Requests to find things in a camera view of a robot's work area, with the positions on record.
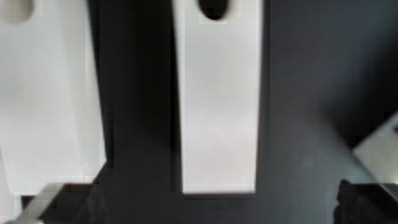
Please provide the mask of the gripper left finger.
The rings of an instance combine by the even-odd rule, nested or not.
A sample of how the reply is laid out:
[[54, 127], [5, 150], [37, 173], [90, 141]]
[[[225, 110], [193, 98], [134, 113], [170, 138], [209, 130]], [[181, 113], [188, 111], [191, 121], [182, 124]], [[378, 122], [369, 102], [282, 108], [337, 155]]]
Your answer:
[[95, 184], [47, 184], [10, 224], [106, 224], [106, 203]]

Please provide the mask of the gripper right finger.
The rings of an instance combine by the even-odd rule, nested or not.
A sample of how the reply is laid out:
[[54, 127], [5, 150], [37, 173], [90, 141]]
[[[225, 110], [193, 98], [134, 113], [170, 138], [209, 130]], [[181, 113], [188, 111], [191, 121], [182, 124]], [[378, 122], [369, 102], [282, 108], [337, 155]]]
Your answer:
[[398, 185], [339, 183], [335, 224], [398, 224]]

